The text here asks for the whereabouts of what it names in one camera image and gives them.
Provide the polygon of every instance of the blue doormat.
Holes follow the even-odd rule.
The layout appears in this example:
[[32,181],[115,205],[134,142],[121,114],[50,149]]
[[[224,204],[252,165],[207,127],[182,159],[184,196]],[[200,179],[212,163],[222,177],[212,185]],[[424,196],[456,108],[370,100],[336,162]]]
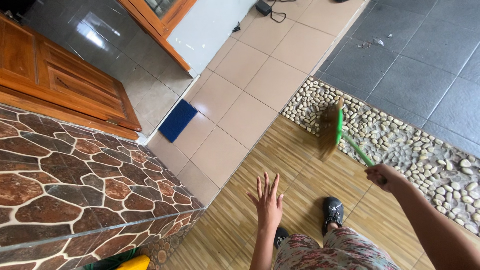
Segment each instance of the blue doormat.
[[196,114],[197,110],[182,99],[173,108],[158,130],[173,143]]

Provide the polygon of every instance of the white wall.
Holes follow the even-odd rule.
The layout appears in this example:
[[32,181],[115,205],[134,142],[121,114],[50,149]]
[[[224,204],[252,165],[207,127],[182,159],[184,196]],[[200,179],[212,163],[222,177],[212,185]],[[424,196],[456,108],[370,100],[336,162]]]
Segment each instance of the white wall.
[[256,0],[197,0],[167,41],[200,74]]

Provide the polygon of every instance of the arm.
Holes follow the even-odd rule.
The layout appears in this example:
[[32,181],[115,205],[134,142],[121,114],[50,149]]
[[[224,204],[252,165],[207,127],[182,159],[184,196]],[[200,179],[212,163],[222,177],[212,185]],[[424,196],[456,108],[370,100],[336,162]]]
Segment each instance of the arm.
[[[480,269],[480,252],[399,172],[384,164],[365,172],[395,196],[435,269]],[[381,176],[387,179],[384,185],[378,184]]]
[[266,270],[272,268],[272,252],[275,231],[280,224],[283,213],[283,194],[276,199],[276,189],[278,187],[280,175],[276,175],[271,189],[268,174],[266,172],[264,172],[264,177],[265,184],[263,191],[260,177],[257,177],[258,200],[250,192],[247,192],[248,197],[250,197],[255,207],[257,207],[258,216],[257,241],[253,251],[250,270]]

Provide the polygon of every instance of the wooden window frame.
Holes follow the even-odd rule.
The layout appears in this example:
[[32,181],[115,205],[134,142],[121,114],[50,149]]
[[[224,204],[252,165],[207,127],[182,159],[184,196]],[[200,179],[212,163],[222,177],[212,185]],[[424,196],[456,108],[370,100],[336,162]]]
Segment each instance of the wooden window frame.
[[188,63],[167,42],[171,31],[197,0],[177,0],[168,12],[159,19],[144,0],[118,0],[130,15],[185,71],[190,70]]

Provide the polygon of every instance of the broom bristles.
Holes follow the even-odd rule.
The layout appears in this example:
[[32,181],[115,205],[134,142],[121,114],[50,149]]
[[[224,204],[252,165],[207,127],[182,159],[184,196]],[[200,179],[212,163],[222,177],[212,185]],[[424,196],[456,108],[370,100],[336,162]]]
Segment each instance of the broom bristles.
[[321,130],[318,137],[318,153],[321,161],[325,162],[336,149],[338,113],[343,107],[343,98],[338,103],[329,107],[320,117]]

